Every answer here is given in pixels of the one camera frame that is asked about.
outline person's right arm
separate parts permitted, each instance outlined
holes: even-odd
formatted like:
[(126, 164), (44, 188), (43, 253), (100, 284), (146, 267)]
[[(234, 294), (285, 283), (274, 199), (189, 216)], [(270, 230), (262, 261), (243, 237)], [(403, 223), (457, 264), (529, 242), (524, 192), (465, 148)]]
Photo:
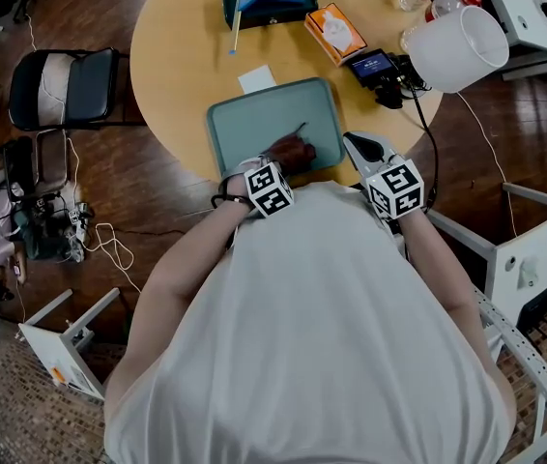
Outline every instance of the person's right arm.
[(494, 380), (504, 398), (513, 429), (516, 422), (514, 391), (491, 358), (469, 276), (423, 212), (411, 212), (398, 222), (414, 267)]

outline dark wood floor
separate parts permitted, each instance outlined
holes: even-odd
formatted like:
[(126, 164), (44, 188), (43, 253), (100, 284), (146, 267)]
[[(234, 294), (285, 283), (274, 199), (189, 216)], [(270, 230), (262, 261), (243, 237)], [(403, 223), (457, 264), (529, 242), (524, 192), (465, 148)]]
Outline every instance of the dark wood floor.
[[(145, 0), (38, 0), (30, 9), (37, 46), (88, 48), (114, 46), (130, 51), (131, 34)], [(11, 127), (6, 104), (11, 74), (30, 51), (26, 23), (0, 34), (0, 143), (22, 135)], [(503, 83), (489, 77), (464, 92), (495, 144), (509, 181), (547, 191), (547, 79)], [(474, 118), (456, 96), (445, 95), (432, 123), (439, 145), (441, 179), (436, 209), (496, 243), (511, 236), (501, 194), (501, 176)], [(72, 140), (81, 157), (78, 182), (84, 199), (96, 212), (95, 221), (123, 230), (163, 232), (190, 228), (209, 209), (215, 185), (185, 171), (147, 128), (75, 131)], [(433, 152), (427, 138), (412, 150), (412, 158), (430, 180)], [(547, 218), (539, 205), (513, 198), (519, 233)], [(142, 285), (164, 251), (179, 238), (121, 234), (134, 252), (130, 276)], [(474, 276), (481, 263), (461, 257)], [(32, 314), (67, 288), (75, 292), (56, 317), (46, 322), (62, 329), (65, 319), (86, 310), (111, 287), (119, 286), (131, 306), (136, 293), (102, 252), (88, 254), (82, 264), (36, 262), (21, 288), (27, 314)], [(17, 300), (0, 304), (0, 315), (21, 319)], [(125, 312), (120, 304), (94, 325), (108, 340), (123, 335)]]

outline person's left arm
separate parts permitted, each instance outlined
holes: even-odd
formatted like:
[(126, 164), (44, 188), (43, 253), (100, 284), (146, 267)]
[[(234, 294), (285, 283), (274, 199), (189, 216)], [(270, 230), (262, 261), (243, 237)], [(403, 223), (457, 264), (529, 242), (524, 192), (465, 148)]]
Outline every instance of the person's left arm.
[[(243, 176), (232, 179), (228, 191), (245, 195)], [(108, 383), (107, 421), (121, 397), (166, 350), (190, 302), (224, 254), (228, 238), (249, 211), (246, 204), (223, 202), (158, 261), (138, 299), (126, 354)]]

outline round wooden table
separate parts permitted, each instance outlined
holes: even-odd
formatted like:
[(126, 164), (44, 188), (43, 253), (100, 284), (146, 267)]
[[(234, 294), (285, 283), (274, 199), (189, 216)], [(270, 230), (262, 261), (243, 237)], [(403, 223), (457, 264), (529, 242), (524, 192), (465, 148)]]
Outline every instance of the round wooden table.
[[(395, 0), (319, 0), (321, 6), (331, 2), (353, 22), (369, 49), (386, 52), (401, 53), (401, 32), (422, 12), (402, 12)], [(277, 84), (325, 78), (343, 132), (386, 135), (400, 153), (421, 137), (413, 101), (405, 101), (402, 110), (377, 104), (351, 71), (333, 64), (303, 22), (242, 30), (235, 56), (228, 53), (229, 37), (221, 0), (147, 0), (133, 34), (130, 69), (138, 106), (162, 145), (197, 175), (214, 181), (220, 177), (205, 122), (207, 109), (241, 96), (238, 77), (263, 65), (269, 65)], [(421, 99), (427, 122), (441, 97), (431, 91)], [(359, 175), (347, 157), (302, 182), (328, 179), (352, 185)]]

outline tray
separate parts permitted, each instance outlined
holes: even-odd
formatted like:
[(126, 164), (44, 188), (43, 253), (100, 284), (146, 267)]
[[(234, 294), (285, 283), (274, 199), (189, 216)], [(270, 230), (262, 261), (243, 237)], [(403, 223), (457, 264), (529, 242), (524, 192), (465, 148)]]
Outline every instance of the tray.
[(300, 135), (316, 148), (312, 170), (341, 163), (345, 152), (338, 115), (330, 85), (320, 77), (211, 106), (207, 126), (220, 174), (264, 152), (303, 122)]

